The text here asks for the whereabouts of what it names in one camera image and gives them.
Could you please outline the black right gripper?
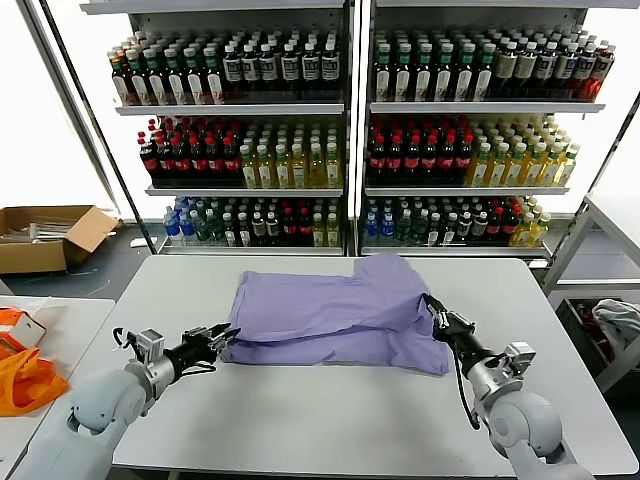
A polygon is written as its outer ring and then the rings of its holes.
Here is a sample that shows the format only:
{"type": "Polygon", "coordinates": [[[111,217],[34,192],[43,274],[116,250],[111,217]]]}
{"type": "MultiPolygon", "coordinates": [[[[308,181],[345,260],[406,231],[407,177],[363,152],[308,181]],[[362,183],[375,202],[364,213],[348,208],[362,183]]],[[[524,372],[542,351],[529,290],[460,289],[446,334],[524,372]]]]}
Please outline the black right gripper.
{"type": "Polygon", "coordinates": [[[475,337],[475,325],[448,309],[430,294],[422,299],[433,321],[433,337],[449,346],[454,357],[463,368],[472,368],[477,363],[493,356],[475,337]]]}

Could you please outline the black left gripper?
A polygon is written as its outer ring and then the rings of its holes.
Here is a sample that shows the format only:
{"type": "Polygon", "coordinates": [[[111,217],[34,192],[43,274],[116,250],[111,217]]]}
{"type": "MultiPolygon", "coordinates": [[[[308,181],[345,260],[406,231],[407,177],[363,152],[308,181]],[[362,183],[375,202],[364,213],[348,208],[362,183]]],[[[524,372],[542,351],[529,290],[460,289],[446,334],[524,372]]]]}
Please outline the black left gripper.
{"type": "Polygon", "coordinates": [[[210,373],[219,351],[224,351],[240,333],[230,323],[214,327],[196,327],[182,334],[181,343],[165,348],[163,354],[170,361],[175,373],[210,373]]]}

